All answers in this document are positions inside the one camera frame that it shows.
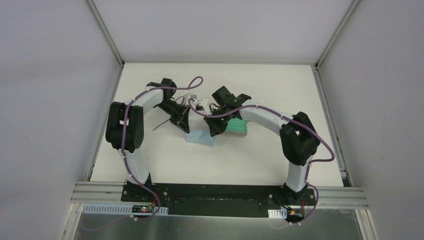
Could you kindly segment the blue cleaning cloth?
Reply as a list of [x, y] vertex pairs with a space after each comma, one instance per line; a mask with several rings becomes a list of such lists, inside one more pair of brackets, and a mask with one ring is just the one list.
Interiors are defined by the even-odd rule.
[[205, 130], [193, 130], [185, 135], [187, 143], [214, 147], [215, 139]]

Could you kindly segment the thin-frame sunglasses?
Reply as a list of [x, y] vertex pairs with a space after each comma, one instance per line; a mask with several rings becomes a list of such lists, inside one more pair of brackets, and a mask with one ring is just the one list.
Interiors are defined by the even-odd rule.
[[156, 127], [155, 127], [152, 131], [157, 130], [159, 127], [161, 127], [161, 126], [163, 126], [164, 124], [169, 123], [169, 122], [170, 122], [170, 119], [165, 120], [164, 122], [162, 122], [162, 123], [160, 123], [158, 126], [156, 126]]

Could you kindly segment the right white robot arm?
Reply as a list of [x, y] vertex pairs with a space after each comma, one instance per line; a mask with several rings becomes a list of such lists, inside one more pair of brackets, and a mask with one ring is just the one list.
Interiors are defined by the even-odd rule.
[[283, 200], [296, 205], [307, 189], [307, 164], [317, 152], [320, 141], [308, 115], [304, 112], [287, 117], [260, 105], [244, 93], [235, 96], [225, 86], [212, 95], [218, 108], [204, 117], [211, 137], [223, 134], [232, 119], [256, 123], [277, 134], [282, 152], [289, 161], [288, 174], [282, 186]]

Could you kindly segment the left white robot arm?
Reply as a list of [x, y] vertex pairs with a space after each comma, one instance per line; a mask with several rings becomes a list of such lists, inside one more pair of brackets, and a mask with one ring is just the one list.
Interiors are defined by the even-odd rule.
[[178, 90], [172, 79], [163, 78], [161, 82], [150, 82], [142, 93], [129, 103], [114, 101], [109, 107], [105, 139], [120, 152], [127, 171], [127, 184], [140, 202], [147, 202], [158, 196], [151, 188], [150, 172], [141, 165], [135, 155], [141, 147], [144, 136], [144, 116], [153, 108], [160, 108], [169, 115], [171, 124], [190, 133], [189, 107], [178, 103], [174, 94]]

